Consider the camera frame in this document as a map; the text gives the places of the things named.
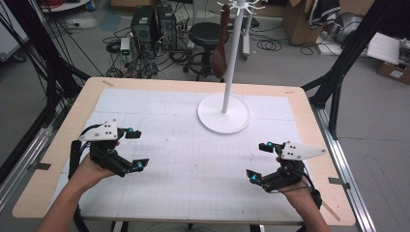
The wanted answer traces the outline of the person's left hand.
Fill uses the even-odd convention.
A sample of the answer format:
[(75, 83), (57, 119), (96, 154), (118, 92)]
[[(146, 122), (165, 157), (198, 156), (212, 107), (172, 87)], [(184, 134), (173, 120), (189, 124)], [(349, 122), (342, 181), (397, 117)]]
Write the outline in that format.
[(91, 160), (90, 155), (87, 155), (68, 181), (67, 188), (69, 192), (82, 194), (102, 179), (113, 175), (112, 171), (100, 167)]

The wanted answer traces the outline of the large open cardboard box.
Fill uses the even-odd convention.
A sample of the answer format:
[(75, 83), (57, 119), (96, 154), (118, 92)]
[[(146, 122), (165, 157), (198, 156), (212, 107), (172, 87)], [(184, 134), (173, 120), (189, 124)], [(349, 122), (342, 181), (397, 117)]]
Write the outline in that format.
[(282, 18), (287, 40), (294, 45), (315, 44), (322, 27), (311, 29), (308, 23), (315, 0), (288, 0)]

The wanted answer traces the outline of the white gridded mat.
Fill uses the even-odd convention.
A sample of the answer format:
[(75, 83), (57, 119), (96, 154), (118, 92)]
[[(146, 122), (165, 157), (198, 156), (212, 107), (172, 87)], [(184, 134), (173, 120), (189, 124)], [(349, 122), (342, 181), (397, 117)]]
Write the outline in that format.
[(297, 142), (296, 115), (285, 97), (245, 95), (250, 123), (234, 134), (218, 134), (197, 117), (202, 93), (105, 89), (87, 123), (114, 119), (141, 131), (121, 139), (127, 160), (147, 159), (147, 167), (110, 177), (89, 189), (79, 203), (84, 218), (296, 223), (300, 218), (280, 193), (249, 182), (278, 168), (261, 143)]

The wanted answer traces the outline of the black metal frame struts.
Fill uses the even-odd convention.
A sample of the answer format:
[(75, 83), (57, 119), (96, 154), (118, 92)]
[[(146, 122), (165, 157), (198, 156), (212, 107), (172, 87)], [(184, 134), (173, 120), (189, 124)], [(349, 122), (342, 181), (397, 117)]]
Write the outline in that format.
[(337, 116), (343, 79), (376, 32), (402, 1), (375, 0), (332, 67), (321, 77), (302, 86), (305, 92), (317, 87), (315, 94), (308, 98), (309, 103), (315, 108), (324, 109), (328, 99), (332, 99), (328, 131), (335, 140), (337, 140)]

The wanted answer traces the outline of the person's right hand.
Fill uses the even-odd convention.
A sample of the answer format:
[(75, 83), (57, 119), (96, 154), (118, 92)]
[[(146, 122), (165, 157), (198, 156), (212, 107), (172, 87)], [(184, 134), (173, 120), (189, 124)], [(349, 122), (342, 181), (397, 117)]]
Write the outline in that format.
[(311, 196), (310, 186), (306, 177), (296, 184), (278, 190), (282, 193), (290, 205), (303, 218), (319, 213), (319, 210)]

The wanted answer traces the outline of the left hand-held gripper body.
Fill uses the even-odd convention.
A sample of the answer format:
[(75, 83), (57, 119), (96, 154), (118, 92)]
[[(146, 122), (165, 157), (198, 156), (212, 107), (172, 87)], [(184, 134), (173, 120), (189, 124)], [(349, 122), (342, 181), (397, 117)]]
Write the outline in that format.
[(118, 128), (116, 120), (86, 128), (79, 136), (80, 141), (90, 143), (90, 159), (103, 169), (124, 177), (132, 164), (118, 155), (116, 146), (119, 139), (133, 129)]

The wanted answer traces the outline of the black computer tower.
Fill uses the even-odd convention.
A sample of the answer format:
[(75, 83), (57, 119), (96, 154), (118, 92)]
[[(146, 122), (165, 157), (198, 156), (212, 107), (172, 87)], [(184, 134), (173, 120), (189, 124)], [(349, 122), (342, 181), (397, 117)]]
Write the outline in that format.
[(177, 48), (176, 17), (168, 4), (157, 5), (157, 20), (161, 44), (166, 50)]
[(155, 9), (150, 5), (137, 6), (132, 17), (131, 29), (134, 39), (140, 44), (149, 44), (154, 38)]

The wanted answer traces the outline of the white foam sheet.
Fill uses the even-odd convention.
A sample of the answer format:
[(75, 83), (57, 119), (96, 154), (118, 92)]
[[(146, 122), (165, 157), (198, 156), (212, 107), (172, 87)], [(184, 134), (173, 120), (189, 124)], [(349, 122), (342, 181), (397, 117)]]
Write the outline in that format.
[(399, 40), (376, 33), (370, 40), (366, 55), (394, 65), (398, 64)]

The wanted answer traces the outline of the flat black box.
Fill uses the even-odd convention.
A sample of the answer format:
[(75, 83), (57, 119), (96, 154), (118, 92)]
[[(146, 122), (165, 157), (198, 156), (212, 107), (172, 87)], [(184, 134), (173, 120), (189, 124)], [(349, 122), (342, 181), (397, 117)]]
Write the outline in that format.
[[(228, 20), (227, 29), (232, 30), (234, 28), (234, 23), (235, 23), (235, 19), (230, 18)], [(248, 18), (246, 16), (243, 17), (243, 20), (242, 20), (242, 28), (243, 29), (246, 29), (248, 26), (249, 26), (249, 28), (258, 27), (259, 25), (260, 25), (260, 23), (255, 17), (253, 17), (251, 19), (250, 24), (248, 24)]]

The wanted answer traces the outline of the white hook stand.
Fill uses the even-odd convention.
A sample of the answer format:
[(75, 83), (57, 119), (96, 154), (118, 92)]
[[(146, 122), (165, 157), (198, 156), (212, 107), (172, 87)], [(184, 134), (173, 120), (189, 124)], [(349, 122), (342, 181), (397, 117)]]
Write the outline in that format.
[(210, 131), (220, 134), (232, 134), (242, 131), (250, 121), (250, 111), (245, 101), (231, 93), (236, 65), (239, 40), (244, 13), (253, 16), (254, 10), (260, 10), (256, 4), (260, 0), (229, 0), (227, 4), (236, 11), (230, 60), (224, 75), (224, 93), (215, 93), (205, 97), (197, 107), (197, 116), (201, 124)]

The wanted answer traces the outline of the small flat cardboard box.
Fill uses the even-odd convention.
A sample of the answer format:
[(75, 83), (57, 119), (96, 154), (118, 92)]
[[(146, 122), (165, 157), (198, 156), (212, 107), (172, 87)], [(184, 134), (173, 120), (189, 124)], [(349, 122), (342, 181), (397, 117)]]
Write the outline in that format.
[(389, 79), (410, 85), (410, 69), (405, 70), (399, 66), (381, 62), (377, 73), (388, 77)]

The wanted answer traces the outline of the brown wooden spoon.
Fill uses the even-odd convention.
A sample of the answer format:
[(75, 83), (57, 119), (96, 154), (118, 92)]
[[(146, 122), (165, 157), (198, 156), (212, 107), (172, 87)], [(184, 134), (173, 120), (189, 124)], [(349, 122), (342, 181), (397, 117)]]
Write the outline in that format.
[(220, 14), (220, 37), (217, 47), (214, 49), (211, 57), (212, 71), (216, 78), (222, 79), (227, 70), (226, 58), (225, 58), (225, 40), (226, 30), (229, 21), (230, 8), (227, 4), (224, 4), (221, 8)]

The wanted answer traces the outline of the thin wooden stick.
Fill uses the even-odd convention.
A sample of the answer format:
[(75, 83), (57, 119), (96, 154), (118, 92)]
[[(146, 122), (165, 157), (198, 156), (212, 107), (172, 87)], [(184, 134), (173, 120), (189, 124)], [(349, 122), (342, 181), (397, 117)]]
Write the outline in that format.
[(340, 217), (337, 213), (325, 202), (322, 201), (322, 206), (337, 220), (340, 221)]

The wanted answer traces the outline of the grey shiny bundle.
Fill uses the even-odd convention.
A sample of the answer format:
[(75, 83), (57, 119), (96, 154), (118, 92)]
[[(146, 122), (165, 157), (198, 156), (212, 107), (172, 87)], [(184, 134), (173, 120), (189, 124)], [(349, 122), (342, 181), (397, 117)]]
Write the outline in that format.
[(348, 36), (359, 27), (362, 20), (363, 18), (356, 14), (338, 14), (330, 34), (336, 42), (342, 44)]

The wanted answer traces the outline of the aluminium rail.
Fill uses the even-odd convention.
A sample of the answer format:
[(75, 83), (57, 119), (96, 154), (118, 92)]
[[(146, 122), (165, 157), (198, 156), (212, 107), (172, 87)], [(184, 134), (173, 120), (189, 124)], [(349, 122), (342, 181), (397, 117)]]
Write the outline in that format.
[(22, 150), (16, 164), (6, 175), (0, 185), (0, 212), (5, 209), (9, 201), (14, 197), (15, 191), (24, 179), (25, 175), (34, 170), (40, 163), (40, 156), (47, 150), (52, 140), (53, 128), (40, 128), (32, 135), (28, 145)]
[(333, 138), (329, 130), (330, 119), (325, 109), (312, 107), (312, 112), (316, 118), (319, 128), (321, 129), (324, 141), (329, 149), (330, 156), (333, 160), (338, 179), (350, 203), (350, 208), (356, 219), (357, 225), (361, 232), (377, 232), (373, 220), (362, 198), (354, 175), (349, 163), (344, 155), (342, 147), (337, 138)]

